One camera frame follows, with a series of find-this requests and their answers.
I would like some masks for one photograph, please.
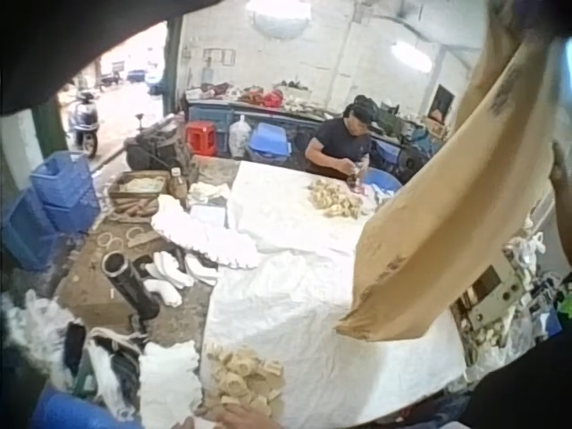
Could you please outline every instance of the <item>white sheet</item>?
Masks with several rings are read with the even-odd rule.
[[[271,165],[240,163],[227,203],[229,228],[248,233],[261,251],[335,248],[353,253],[369,216],[358,220],[325,217],[308,198],[307,187],[317,177]]]
[[[242,163],[229,219],[264,243],[265,255],[256,270],[221,268],[205,330],[205,343],[246,344],[284,364],[287,429],[363,424],[438,391],[466,367],[449,312],[415,341],[368,344],[334,332],[351,304],[353,248],[365,220],[316,213],[300,190],[311,179]],[[206,361],[201,379],[209,384]]]

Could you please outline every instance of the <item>tan cloth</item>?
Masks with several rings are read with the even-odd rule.
[[[366,224],[356,249],[352,308],[338,333],[366,341],[422,336],[542,195],[552,164],[562,46],[519,45],[497,18],[489,21],[457,131]]]

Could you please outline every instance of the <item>scooter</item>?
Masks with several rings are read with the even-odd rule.
[[[68,132],[73,133],[76,146],[89,159],[97,153],[97,131],[99,120],[94,95],[89,91],[81,91],[78,101],[70,106],[68,115]]]

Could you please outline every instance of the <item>fluorescent light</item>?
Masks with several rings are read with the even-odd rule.
[[[302,3],[299,0],[250,0],[247,9],[253,13],[284,20],[312,18],[310,3]]]
[[[431,58],[409,43],[397,42],[391,51],[402,63],[422,73],[428,73],[433,68]]]

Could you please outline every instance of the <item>red plastic stool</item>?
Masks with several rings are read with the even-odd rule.
[[[186,128],[187,144],[197,155],[216,155],[216,128],[212,122],[192,121]]]

